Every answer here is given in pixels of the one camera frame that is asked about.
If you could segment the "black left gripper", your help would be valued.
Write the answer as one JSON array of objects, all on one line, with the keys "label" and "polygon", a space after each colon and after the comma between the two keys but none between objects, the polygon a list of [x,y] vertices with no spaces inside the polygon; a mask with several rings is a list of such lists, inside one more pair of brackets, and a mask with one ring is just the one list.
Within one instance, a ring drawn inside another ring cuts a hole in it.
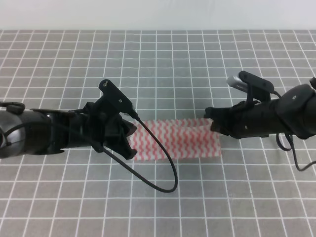
[{"label": "black left gripper", "polygon": [[83,108],[67,113],[70,129],[110,148],[126,160],[137,154],[127,141],[137,130],[136,126],[122,119],[108,100],[100,98],[96,102],[87,102]]}]

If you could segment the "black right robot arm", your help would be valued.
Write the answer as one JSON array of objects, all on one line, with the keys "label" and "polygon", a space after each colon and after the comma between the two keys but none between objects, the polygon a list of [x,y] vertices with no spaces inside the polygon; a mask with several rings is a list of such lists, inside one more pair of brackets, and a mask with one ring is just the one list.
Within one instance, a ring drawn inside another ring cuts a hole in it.
[{"label": "black right robot arm", "polygon": [[227,108],[208,107],[211,130],[236,139],[284,133],[308,139],[316,134],[316,79],[298,85],[280,98],[241,101]]}]

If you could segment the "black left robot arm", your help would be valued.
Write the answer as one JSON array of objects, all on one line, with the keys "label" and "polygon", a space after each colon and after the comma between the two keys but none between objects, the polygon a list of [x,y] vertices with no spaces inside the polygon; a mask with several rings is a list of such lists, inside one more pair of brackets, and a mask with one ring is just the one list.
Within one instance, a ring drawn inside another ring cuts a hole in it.
[{"label": "black left robot arm", "polygon": [[27,110],[19,102],[1,102],[0,106],[1,158],[54,155],[87,146],[98,153],[107,147],[126,160],[137,154],[127,139],[136,126],[107,102],[102,106],[87,102],[82,109],[72,111]]}]

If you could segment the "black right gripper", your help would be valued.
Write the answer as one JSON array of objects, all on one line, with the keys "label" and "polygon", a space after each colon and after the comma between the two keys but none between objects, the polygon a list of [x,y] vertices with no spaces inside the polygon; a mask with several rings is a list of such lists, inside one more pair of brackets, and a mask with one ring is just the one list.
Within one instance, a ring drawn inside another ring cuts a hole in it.
[{"label": "black right gripper", "polygon": [[247,105],[240,102],[230,108],[207,107],[204,118],[211,119],[211,131],[236,139],[266,137],[279,132],[276,100]]}]

